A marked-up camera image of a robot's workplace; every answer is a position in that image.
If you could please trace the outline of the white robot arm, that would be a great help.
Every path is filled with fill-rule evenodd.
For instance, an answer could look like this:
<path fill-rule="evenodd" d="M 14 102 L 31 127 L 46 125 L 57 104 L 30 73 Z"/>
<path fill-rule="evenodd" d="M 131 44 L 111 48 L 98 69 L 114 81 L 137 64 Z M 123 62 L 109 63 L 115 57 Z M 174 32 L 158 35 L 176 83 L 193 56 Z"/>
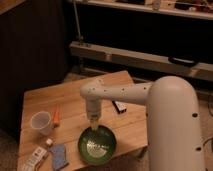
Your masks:
<path fill-rule="evenodd" d="M 150 171 L 205 171 L 198 98 L 186 80 L 165 76 L 154 82 L 106 86 L 100 79 L 80 89 L 88 119 L 101 117 L 103 99 L 146 107 Z"/>

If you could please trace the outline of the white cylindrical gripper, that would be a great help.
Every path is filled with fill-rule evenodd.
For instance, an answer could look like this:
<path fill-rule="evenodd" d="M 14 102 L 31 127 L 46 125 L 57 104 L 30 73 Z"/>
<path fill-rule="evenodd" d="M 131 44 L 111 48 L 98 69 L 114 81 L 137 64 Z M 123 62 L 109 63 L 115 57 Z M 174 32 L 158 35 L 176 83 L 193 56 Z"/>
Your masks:
<path fill-rule="evenodd" d="M 101 104 L 100 100 L 87 100 L 86 113 L 90 121 L 90 127 L 93 131 L 99 127 L 99 118 L 101 117 Z"/>

